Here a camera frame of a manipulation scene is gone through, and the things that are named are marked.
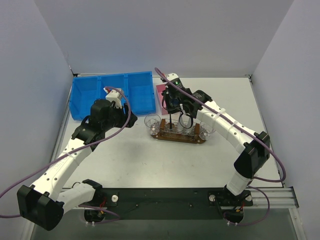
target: tabletop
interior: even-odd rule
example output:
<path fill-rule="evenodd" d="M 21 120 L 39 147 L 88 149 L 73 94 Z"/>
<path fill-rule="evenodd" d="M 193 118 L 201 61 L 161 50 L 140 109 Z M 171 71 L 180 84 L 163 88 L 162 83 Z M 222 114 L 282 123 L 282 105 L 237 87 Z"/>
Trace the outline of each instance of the tabletop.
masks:
<path fill-rule="evenodd" d="M 246 127 L 265 131 L 261 115 L 248 78 L 181 78 L 192 92 L 203 90 L 226 112 Z M 153 78 L 153 85 L 162 84 Z M 161 116 L 157 100 L 156 112 Z M 204 144 L 161 141 L 152 138 L 139 116 L 132 128 L 125 128 L 95 149 L 68 179 L 65 188 L 75 182 L 91 179 L 104 188 L 219 188 L 234 174 L 234 162 L 239 156 L 233 146 L 215 132 Z M 70 116 L 62 140 L 64 148 L 76 127 Z M 113 128 L 106 136 L 116 132 Z M 274 158 L 258 171 L 261 178 L 280 179 Z M 281 183 L 254 180 L 255 187 L 282 187 Z"/>

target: gray wall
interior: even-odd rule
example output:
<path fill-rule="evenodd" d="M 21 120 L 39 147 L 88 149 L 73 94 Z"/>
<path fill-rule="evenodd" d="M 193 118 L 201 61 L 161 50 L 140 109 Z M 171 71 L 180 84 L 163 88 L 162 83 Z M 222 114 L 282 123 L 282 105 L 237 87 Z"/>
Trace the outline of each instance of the gray wall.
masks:
<path fill-rule="evenodd" d="M 293 0 L 35 0 L 76 73 L 252 74 Z"/>
<path fill-rule="evenodd" d="M 294 186 L 308 239 L 319 239 L 320 2 L 295 0 L 253 74 L 253 89 Z"/>
<path fill-rule="evenodd" d="M 50 161 L 72 75 L 32 0 L 0 1 L 0 56 L 2 192 Z M 1 214 L 19 213 L 17 189 L 0 200 Z M 0 239 L 20 239 L 24 223 L 0 219 Z"/>

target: purple cable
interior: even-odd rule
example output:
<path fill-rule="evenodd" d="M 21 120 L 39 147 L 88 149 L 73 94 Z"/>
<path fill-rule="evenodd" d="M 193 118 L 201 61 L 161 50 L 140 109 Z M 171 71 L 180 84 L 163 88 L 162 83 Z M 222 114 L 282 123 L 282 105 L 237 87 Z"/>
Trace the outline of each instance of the purple cable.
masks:
<path fill-rule="evenodd" d="M 126 119 L 124 125 L 123 125 L 118 131 L 116 131 L 114 134 L 111 134 L 110 136 L 107 136 L 106 138 L 101 139 L 101 140 L 99 140 L 99 141 L 95 141 L 95 142 L 92 142 L 92 143 L 90 143 L 90 144 L 87 144 L 87 145 L 83 145 L 83 146 L 81 146 L 81 147 L 78 147 L 78 148 L 76 148 L 76 149 L 68 152 L 68 154 L 73 154 L 73 153 L 75 153 L 75 152 L 77 152 L 77 151 L 79 151 L 79 150 L 82 150 L 82 149 L 91 147 L 91 146 L 93 146 L 93 145 L 97 145 L 97 144 L 99 144 L 99 143 L 102 143 L 102 142 L 104 142 L 104 141 L 106 141 L 106 140 L 109 140 L 109 139 L 113 138 L 114 136 L 116 136 L 117 134 L 119 134 L 119 133 L 128 125 L 129 120 L 130 120 L 130 117 L 131 117 L 131 106 L 130 106 L 129 100 L 127 99 L 127 97 L 126 97 L 121 91 L 119 91 L 118 89 L 116 89 L 116 88 L 113 87 L 113 86 L 105 86 L 104 88 L 115 90 L 116 92 L 118 92 L 118 93 L 121 94 L 121 96 L 125 99 L 126 104 L 128 105 L 128 118 Z M 24 182 L 25 180 L 33 177 L 33 176 L 36 175 L 36 174 L 42 172 L 43 170 L 46 170 L 46 169 L 47 169 L 48 167 L 50 167 L 51 165 L 59 162 L 60 160 L 64 159 L 65 157 L 67 157 L 68 154 L 64 154 L 64 155 L 58 157 L 56 160 L 54 160 L 54 161 L 50 162 L 49 164 L 43 166 L 42 168 L 40 168 L 39 170 L 35 171 L 34 173 L 31 173 L 30 175 L 25 176 L 24 178 L 20 179 L 19 181 L 13 183 L 11 186 L 9 186 L 9 187 L 6 188 L 3 192 L 0 193 L 0 199 L 1 199 L 8 191 L 10 191 L 12 188 L 14 188 L 15 186 L 17 186 L 18 184 Z M 20 217 L 19 214 L 17 214 L 17 215 L 0 215 L 0 219 L 12 219 L 12 218 L 18 218 L 18 217 Z"/>
<path fill-rule="evenodd" d="M 87 206 L 87 205 L 79 205 L 79 207 L 81 208 L 88 208 L 88 209 L 95 209 L 95 210 L 99 210 L 99 211 L 103 211 L 107 214 L 111 214 L 113 216 L 116 216 L 117 218 L 116 219 L 109 219 L 109 220 L 104 220 L 104 221 L 100 221 L 100 222 L 95 222 L 94 225 L 98 225 L 98 224 L 107 224 L 107 223 L 111 223 L 111 222 L 115 222 L 115 221 L 119 221 L 121 219 L 121 217 L 116 214 L 115 212 L 113 211 L 109 211 L 109 210 L 106 210 L 106 209 L 103 209 L 103 208 L 100 208 L 100 207 L 97 207 L 97 206 Z"/>
<path fill-rule="evenodd" d="M 155 67 L 154 70 L 156 71 L 157 74 L 159 74 L 159 76 L 165 80 L 168 84 L 170 84 L 173 88 L 177 89 L 179 92 L 183 93 L 184 95 L 188 96 L 189 98 L 191 98 L 192 100 L 196 101 L 197 103 L 199 103 L 200 105 L 204 106 L 205 108 L 209 109 L 211 112 L 218 114 L 218 112 L 216 110 L 214 110 L 213 108 L 207 106 L 206 104 L 204 104 L 202 101 L 196 99 L 194 96 L 188 94 L 187 92 L 183 91 L 182 89 L 180 89 L 179 87 L 177 87 L 176 85 L 174 85 L 172 82 L 170 82 L 166 76 L 157 68 Z M 225 115 L 220 114 L 220 117 L 223 118 L 224 120 L 226 120 L 229 124 L 234 124 L 229 118 L 227 118 Z M 274 159 L 277 161 L 277 163 L 280 165 L 281 170 L 282 170 L 282 178 L 279 180 L 271 180 L 271 179 L 265 179 L 265 178 L 261 178 L 261 177 L 257 177 L 254 176 L 252 179 L 258 179 L 261 181 L 265 181 L 265 182 L 269 182 L 269 183 L 281 183 L 283 182 L 286 177 L 287 177 L 287 173 L 286 173 L 286 169 L 285 166 L 283 165 L 283 163 L 281 162 L 281 160 L 279 159 L 279 157 L 274 153 L 274 151 L 272 151 L 264 142 L 262 142 L 259 138 L 255 137 L 254 135 L 252 135 L 251 133 L 247 132 L 246 130 L 242 129 L 241 127 L 237 126 L 236 124 L 233 125 L 236 129 L 238 129 L 239 131 L 245 133 L 246 135 L 248 135 L 249 137 L 251 137 L 252 139 L 254 139 L 255 141 L 257 141 L 259 144 L 261 144 L 273 157 Z"/>
<path fill-rule="evenodd" d="M 254 190 L 257 190 L 257 191 L 259 191 L 260 193 L 262 193 L 262 194 L 265 196 L 265 199 L 266 199 L 266 201 L 267 201 L 267 203 L 268 203 L 268 208 L 267 208 L 266 213 L 265 213 L 265 215 L 263 216 L 263 218 L 261 218 L 261 219 L 259 219 L 259 220 L 255 220 L 255 221 L 253 221 L 253 222 L 238 223 L 238 224 L 235 224 L 234 222 L 231 222 L 231 221 L 229 221 L 228 219 L 226 219 L 226 213 L 227 213 L 227 212 L 224 212 L 224 214 L 223 214 L 224 219 L 227 220 L 227 221 L 228 221 L 229 223 L 231 223 L 232 225 L 236 225 L 236 226 L 239 226 L 239 227 L 251 226 L 251 225 L 260 223 L 261 221 L 265 220 L 265 219 L 268 217 L 269 213 L 270 213 L 270 201 L 269 201 L 269 198 L 268 198 L 267 194 L 265 194 L 262 190 L 260 190 L 260 189 L 257 188 L 257 187 L 254 187 L 254 186 L 247 186 L 247 187 L 248 187 L 248 189 L 254 189 Z"/>

